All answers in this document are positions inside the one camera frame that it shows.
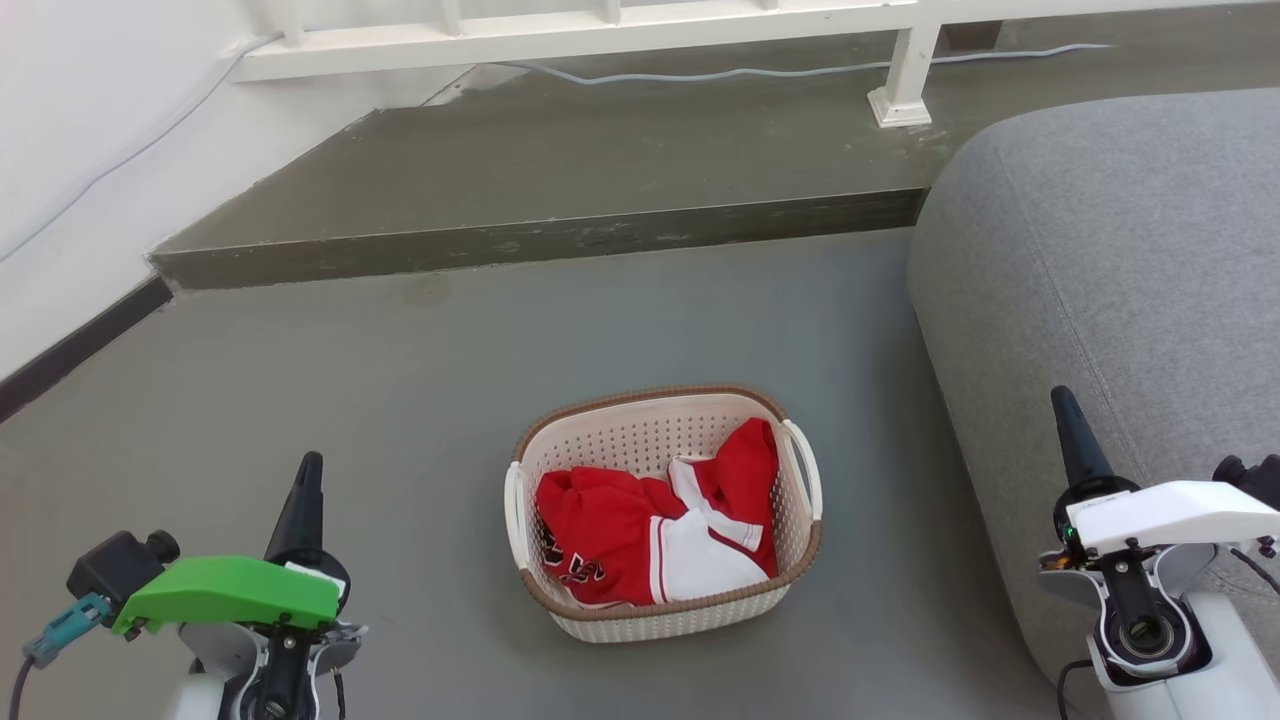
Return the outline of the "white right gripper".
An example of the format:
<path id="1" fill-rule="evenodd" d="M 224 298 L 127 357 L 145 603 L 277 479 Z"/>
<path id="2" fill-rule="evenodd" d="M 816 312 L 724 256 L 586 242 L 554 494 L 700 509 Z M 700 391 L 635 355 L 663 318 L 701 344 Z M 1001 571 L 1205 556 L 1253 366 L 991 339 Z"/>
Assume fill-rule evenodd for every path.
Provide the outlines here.
<path id="1" fill-rule="evenodd" d="M 1066 503 L 1056 520 L 1069 547 L 1103 556 L 1137 547 L 1251 543 L 1276 537 L 1279 512 L 1222 482 L 1170 480 L 1144 489 L 1116 489 L 1116 480 L 1075 395 L 1050 392 L 1059 446 L 1071 492 L 1110 492 Z"/>

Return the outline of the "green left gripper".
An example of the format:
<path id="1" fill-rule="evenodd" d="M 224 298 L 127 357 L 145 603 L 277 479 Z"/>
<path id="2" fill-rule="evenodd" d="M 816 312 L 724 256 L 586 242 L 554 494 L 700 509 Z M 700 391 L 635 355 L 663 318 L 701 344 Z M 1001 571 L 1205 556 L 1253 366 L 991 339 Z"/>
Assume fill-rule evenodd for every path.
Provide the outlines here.
<path id="1" fill-rule="evenodd" d="M 323 551 L 323 455 L 306 452 L 273 529 L 265 560 L 319 560 Z M 180 559 L 136 591 L 111 633 L 166 624 L 284 624 L 315 630 L 334 623 L 349 583 L 296 562 L 239 555 Z"/>

